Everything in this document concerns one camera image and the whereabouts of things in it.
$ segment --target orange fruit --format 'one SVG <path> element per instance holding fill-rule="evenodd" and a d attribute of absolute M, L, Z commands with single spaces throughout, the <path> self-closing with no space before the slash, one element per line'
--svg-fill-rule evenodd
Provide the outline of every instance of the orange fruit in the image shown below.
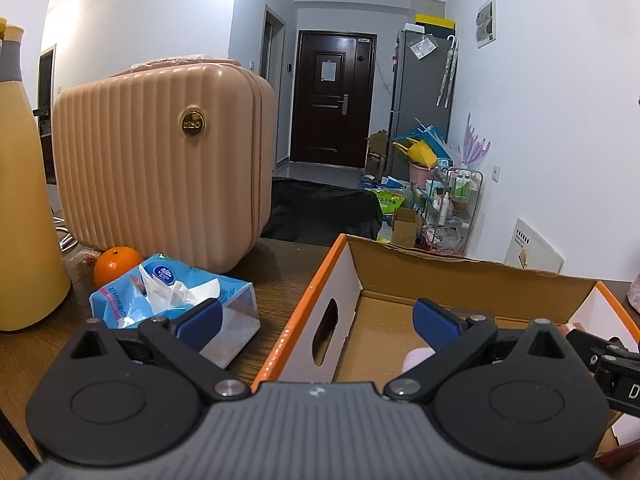
<path fill-rule="evenodd" d="M 101 288 L 126 274 L 144 261 L 144 257 L 131 247 L 114 247 L 98 257 L 94 267 L 95 286 Z"/>

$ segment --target thermos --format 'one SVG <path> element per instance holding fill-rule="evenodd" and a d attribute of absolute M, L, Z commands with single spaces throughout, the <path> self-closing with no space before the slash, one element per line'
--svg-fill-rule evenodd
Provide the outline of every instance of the thermos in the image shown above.
<path fill-rule="evenodd" d="M 0 18 L 0 331 L 40 321 L 71 287 L 20 74 L 23 32 Z"/>

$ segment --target refrigerator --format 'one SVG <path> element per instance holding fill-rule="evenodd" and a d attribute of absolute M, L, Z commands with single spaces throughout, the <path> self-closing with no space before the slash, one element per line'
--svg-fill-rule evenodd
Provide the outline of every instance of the refrigerator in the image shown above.
<path fill-rule="evenodd" d="M 440 106 L 436 106 L 440 83 L 447 62 L 447 52 L 451 40 L 434 38 L 438 47 L 422 59 L 418 59 L 411 50 L 414 40 L 420 40 L 422 34 L 410 30 L 398 33 L 396 47 L 396 66 L 394 70 L 394 86 L 392 97 L 389 139 L 404 136 L 418 126 L 416 118 L 425 126 L 433 124 L 439 127 L 445 141 L 449 136 L 449 119 L 453 90 L 449 99 L 449 107 L 445 108 L 445 100 L 449 82 L 444 89 Z M 405 155 L 389 143 L 386 158 L 386 174 L 400 180 L 409 180 L 409 163 Z"/>

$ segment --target door handle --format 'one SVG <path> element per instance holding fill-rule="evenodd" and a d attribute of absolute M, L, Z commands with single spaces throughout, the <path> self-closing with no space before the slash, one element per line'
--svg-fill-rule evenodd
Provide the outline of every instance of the door handle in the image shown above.
<path fill-rule="evenodd" d="M 339 103 L 342 103 L 342 114 L 346 115 L 347 114 L 347 109 L 349 108 L 349 94 L 345 94 L 342 98 L 342 100 L 338 101 Z"/>

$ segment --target ribbed suitcase shell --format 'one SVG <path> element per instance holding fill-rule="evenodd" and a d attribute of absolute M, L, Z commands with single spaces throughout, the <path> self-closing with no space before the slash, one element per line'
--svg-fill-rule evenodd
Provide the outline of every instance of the ribbed suitcase shell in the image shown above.
<path fill-rule="evenodd" d="M 187 111 L 204 131 L 182 131 Z M 226 272 L 271 210 L 274 94 L 225 63 L 131 73 L 65 91 L 52 114 L 56 179 L 71 234 Z"/>

